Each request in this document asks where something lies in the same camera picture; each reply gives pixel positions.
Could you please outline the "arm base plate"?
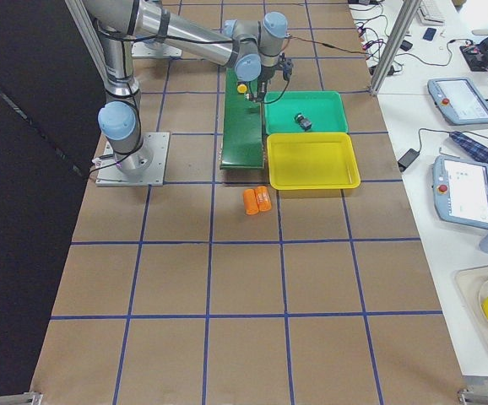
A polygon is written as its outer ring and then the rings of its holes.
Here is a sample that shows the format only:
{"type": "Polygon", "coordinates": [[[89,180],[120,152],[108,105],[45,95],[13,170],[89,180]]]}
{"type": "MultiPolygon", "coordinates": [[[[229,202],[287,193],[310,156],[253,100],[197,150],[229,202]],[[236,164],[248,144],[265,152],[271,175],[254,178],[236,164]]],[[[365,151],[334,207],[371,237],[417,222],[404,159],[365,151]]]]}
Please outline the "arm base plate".
{"type": "Polygon", "coordinates": [[[169,143],[168,132],[145,132],[142,147],[121,161],[124,156],[114,155],[106,141],[91,177],[97,186],[162,186],[169,143]]]}
{"type": "Polygon", "coordinates": [[[135,42],[132,47],[132,57],[134,59],[177,59],[182,57],[182,51],[158,42],[135,42]]]}

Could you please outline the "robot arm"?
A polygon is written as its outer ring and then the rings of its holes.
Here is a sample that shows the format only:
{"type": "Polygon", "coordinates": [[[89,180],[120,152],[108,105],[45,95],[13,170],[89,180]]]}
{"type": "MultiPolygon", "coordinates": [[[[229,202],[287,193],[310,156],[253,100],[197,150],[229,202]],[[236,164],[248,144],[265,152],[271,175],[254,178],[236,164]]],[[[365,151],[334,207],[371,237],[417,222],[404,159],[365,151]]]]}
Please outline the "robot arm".
{"type": "Polygon", "coordinates": [[[81,6],[103,51],[106,105],[98,113],[115,166],[139,174],[155,150],[139,117],[141,90],[133,71],[133,44],[147,42],[187,51],[226,68],[221,168],[263,168],[263,108],[268,82],[281,72],[290,80],[292,61],[282,51],[287,18],[269,12],[259,21],[231,19],[222,32],[204,28],[163,8],[158,1],[83,1],[81,6]]]}

